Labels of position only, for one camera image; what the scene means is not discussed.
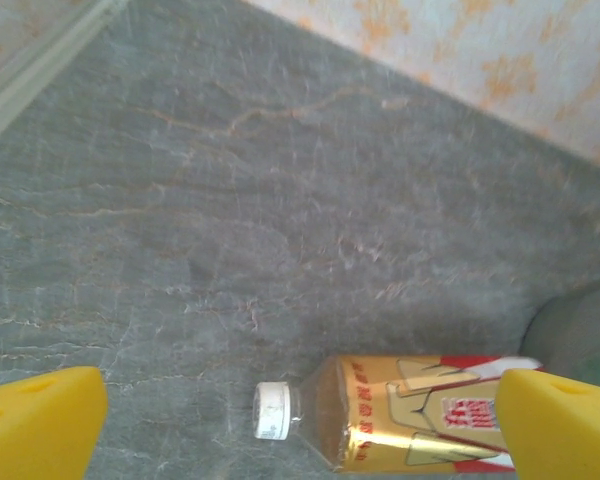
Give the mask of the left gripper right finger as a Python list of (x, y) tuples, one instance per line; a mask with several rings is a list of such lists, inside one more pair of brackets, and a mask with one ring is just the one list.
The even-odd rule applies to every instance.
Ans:
[(500, 381), (497, 419), (520, 479), (600, 479), (600, 387), (513, 369)]

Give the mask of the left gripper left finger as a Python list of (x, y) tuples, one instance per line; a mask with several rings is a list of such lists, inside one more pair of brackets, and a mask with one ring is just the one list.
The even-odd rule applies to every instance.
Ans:
[(96, 367), (0, 385), (0, 479), (82, 479), (107, 408)]

